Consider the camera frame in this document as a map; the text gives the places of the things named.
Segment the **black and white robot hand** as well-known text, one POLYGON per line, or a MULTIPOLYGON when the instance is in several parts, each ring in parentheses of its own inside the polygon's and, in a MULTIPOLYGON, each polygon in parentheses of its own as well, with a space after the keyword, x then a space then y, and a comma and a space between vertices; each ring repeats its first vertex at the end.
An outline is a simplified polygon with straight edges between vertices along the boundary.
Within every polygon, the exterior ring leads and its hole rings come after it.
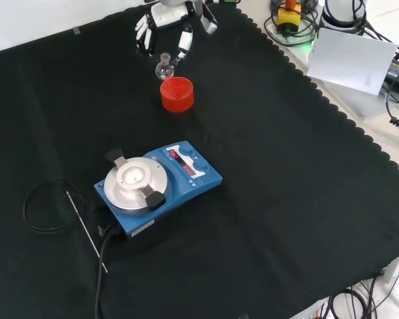
POLYGON ((204 31, 213 34, 218 28, 218 22, 208 9, 205 1, 158 1, 146 7, 145 13, 135 26, 136 46, 141 53, 154 55, 156 32, 167 27, 184 25, 178 44, 178 55, 171 62, 177 66, 190 50, 193 40, 193 30, 188 20, 198 18, 204 31))

